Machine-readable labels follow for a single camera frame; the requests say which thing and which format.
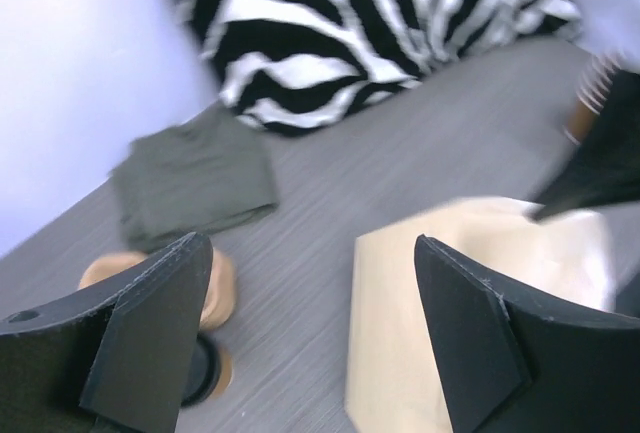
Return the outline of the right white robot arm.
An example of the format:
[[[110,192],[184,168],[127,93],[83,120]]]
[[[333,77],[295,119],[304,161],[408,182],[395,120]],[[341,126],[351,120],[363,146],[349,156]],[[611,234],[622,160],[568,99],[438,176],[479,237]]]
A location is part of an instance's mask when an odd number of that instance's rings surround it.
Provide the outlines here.
[[[639,0],[581,0],[592,58],[566,133],[577,147],[534,201],[535,221],[639,199]]]

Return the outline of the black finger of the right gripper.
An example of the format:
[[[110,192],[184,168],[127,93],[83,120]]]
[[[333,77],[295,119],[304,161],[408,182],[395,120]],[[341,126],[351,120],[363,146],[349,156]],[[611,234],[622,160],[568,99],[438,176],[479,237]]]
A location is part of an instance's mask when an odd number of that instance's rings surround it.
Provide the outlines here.
[[[619,71],[599,117],[559,173],[535,197],[530,218],[639,200],[639,75]]]

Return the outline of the black plastic cup lid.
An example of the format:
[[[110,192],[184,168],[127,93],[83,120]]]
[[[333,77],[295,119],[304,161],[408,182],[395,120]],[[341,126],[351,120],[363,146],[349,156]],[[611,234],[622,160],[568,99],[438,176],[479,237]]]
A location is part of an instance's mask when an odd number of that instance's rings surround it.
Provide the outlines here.
[[[181,407],[188,408],[211,398],[220,374],[219,356],[213,338],[199,334],[191,359]]]

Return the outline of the brown paper coffee cup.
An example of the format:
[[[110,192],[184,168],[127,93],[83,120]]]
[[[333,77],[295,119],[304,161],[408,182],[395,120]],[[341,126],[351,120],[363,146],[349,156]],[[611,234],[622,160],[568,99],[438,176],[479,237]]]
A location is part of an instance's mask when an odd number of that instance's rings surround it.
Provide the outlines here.
[[[211,396],[219,398],[225,393],[232,382],[233,360],[229,350],[224,345],[217,343],[216,348],[219,356],[218,364],[220,366],[220,374]]]

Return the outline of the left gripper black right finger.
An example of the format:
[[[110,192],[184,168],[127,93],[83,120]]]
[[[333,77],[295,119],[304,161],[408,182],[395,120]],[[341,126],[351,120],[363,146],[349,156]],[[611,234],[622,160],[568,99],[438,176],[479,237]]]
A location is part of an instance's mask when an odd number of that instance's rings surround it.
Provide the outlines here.
[[[558,298],[427,236],[414,264],[455,431],[638,431],[637,319]]]

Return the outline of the brown paper bag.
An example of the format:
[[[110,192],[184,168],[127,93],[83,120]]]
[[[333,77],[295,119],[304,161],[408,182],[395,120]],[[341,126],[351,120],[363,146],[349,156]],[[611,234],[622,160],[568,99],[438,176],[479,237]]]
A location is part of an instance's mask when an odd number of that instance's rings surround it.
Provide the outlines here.
[[[345,409],[360,432],[449,432],[414,268],[418,236],[499,273],[602,311],[616,274],[605,217],[577,210],[542,223],[533,204],[458,198],[357,238]]]

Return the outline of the brown pulp cup carrier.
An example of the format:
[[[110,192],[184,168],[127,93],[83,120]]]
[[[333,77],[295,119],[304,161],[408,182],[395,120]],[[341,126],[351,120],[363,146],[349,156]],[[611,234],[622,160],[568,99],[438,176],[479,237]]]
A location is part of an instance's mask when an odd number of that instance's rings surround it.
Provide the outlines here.
[[[142,252],[120,252],[96,259],[84,272],[78,288],[83,289],[129,269],[147,258]],[[201,330],[213,330],[232,315],[237,300],[236,270],[232,260],[213,249],[212,268],[204,306],[200,317]]]

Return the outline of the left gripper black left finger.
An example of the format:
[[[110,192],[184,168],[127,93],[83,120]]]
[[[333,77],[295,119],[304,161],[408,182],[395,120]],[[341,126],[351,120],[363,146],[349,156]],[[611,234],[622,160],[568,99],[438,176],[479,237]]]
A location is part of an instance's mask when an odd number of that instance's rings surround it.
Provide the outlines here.
[[[142,263],[1,323],[5,432],[175,429],[213,249],[191,233]]]

